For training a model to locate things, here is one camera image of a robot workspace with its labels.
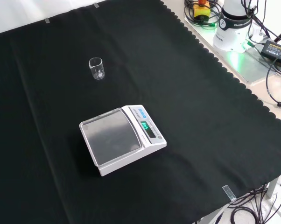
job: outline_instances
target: white table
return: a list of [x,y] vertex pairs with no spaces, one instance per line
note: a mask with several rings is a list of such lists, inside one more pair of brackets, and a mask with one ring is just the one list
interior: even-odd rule
[[[177,16],[178,19],[181,20],[181,22],[184,23],[184,25],[190,30],[193,31],[193,28],[184,20],[184,0],[163,0],[164,4],[172,10]],[[204,45],[205,48],[207,48],[211,53],[213,53],[215,56],[217,56],[216,52],[213,49],[210,49],[205,42],[204,39],[199,39],[200,43]],[[227,68],[227,70],[234,75],[234,77],[238,78],[237,74],[234,74],[232,70],[229,69],[229,67],[219,58],[219,62],[222,63],[223,67]],[[253,94],[255,94],[258,99],[262,100],[264,103],[264,106],[268,107],[270,112],[274,113],[276,118],[281,120],[281,108],[278,108],[276,103],[270,98],[270,96],[267,93],[266,90],[266,84],[265,81],[259,82],[258,84],[255,85],[248,85],[246,84],[246,87],[252,91]],[[269,77],[268,79],[268,87],[270,89],[271,94],[273,97],[281,101],[281,76],[279,75],[274,75]],[[273,180],[271,184],[269,185],[269,189],[267,192],[267,195],[269,197],[272,196],[274,188],[277,184],[278,178]],[[215,222],[217,217],[223,212],[224,209],[228,207],[228,204],[213,213],[207,215],[204,217],[204,219],[200,222],[200,224],[211,224]]]

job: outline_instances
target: metal plate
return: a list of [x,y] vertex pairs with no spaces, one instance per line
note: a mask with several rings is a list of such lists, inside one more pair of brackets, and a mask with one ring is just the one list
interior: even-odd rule
[[[213,44],[216,28],[206,28],[191,23],[189,24],[193,28],[191,29],[193,34],[201,40],[204,40],[204,44],[214,51],[216,57],[223,60],[233,73],[238,75],[243,82],[254,85],[265,79],[269,66],[264,62],[263,58],[255,49],[244,44],[242,46],[242,53],[221,50]],[[270,40],[269,38],[266,39],[265,36],[260,35],[260,28],[255,24],[252,25],[250,33],[253,35],[252,39],[256,42],[266,42],[266,40]],[[257,44],[256,47],[258,50],[262,51],[262,45]],[[270,71],[269,75],[271,76],[273,74],[274,71]]]
[[121,108],[80,124],[96,166],[117,160],[141,148],[141,141]]

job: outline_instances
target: glass beaker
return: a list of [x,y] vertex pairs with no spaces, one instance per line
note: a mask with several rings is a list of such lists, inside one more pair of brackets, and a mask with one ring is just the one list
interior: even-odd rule
[[89,61],[89,67],[94,79],[102,79],[105,76],[102,59],[94,57]]

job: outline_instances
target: white floor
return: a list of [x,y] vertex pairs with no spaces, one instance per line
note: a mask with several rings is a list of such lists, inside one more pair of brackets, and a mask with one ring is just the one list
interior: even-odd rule
[[[274,204],[274,207],[272,209],[272,212],[270,216],[276,211],[276,209],[280,206],[281,204],[281,177],[279,178],[278,185],[276,186],[274,190],[274,194],[272,198],[268,198],[268,196],[265,196],[262,202],[262,210],[263,210],[263,216],[266,217],[272,203],[275,200],[276,194],[277,194],[277,200]],[[253,208],[256,211],[254,200],[246,204],[245,206]],[[219,224],[230,224],[230,216],[231,216],[231,211],[233,209],[226,209]],[[235,215],[235,223],[236,224],[254,224],[254,218],[252,217],[251,214],[245,212],[245,211],[239,211]],[[281,208],[278,210],[278,212],[267,222],[267,224],[281,224]]]

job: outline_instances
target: green light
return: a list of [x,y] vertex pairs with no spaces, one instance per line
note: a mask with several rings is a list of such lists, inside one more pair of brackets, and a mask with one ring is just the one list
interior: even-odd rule
[[148,128],[149,128],[145,123],[142,123],[142,126],[143,126],[145,129],[148,129]]

